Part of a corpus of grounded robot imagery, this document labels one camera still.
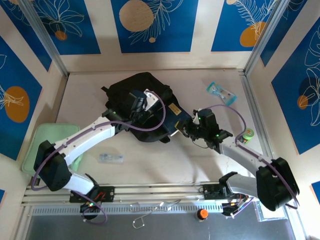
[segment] gray floor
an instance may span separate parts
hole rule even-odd
[[[151,214],[145,227],[134,229],[133,219],[142,214],[109,215],[103,226],[84,223],[78,215],[33,216],[27,240],[293,240],[288,220],[258,222],[250,205],[235,219],[213,213],[198,222],[195,214]]]

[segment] white platform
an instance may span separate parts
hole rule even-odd
[[[150,71],[163,84],[169,85],[179,104],[188,113],[193,109],[221,104],[222,100],[209,94],[207,86],[215,81],[237,95],[231,106],[245,118],[247,126],[255,130],[250,109],[238,70],[161,70]],[[102,86],[128,78],[138,72],[104,72],[71,74],[66,86],[57,123],[73,123],[81,128],[94,122],[106,110],[108,98]],[[221,129],[237,135],[243,129],[240,118],[224,107],[212,109]],[[205,146],[204,141],[197,141]],[[262,152],[258,137],[249,146]],[[99,154],[120,153],[123,164],[98,162]],[[100,184],[153,184],[217,181],[226,173],[236,171],[248,176],[239,164],[211,149],[202,149],[189,138],[177,133],[171,142],[139,142],[133,134],[121,132],[88,150],[78,172],[90,174]]]

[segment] orange cap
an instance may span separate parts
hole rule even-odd
[[[209,212],[205,209],[202,209],[199,215],[201,218],[206,219],[209,216]]]

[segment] blue packet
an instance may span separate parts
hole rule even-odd
[[[227,106],[230,106],[237,99],[236,95],[216,84],[215,82],[211,83],[206,90],[212,95],[220,96]]]

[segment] light green towel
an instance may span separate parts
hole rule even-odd
[[[48,140],[51,144],[63,140],[77,132],[79,132],[80,127],[74,124],[65,123],[44,123],[41,124],[35,131],[33,139],[31,141],[29,150],[24,158],[22,164],[22,171],[34,176],[34,164],[38,152],[39,145]],[[78,170],[79,163],[83,155],[80,155],[70,166],[74,171]]]

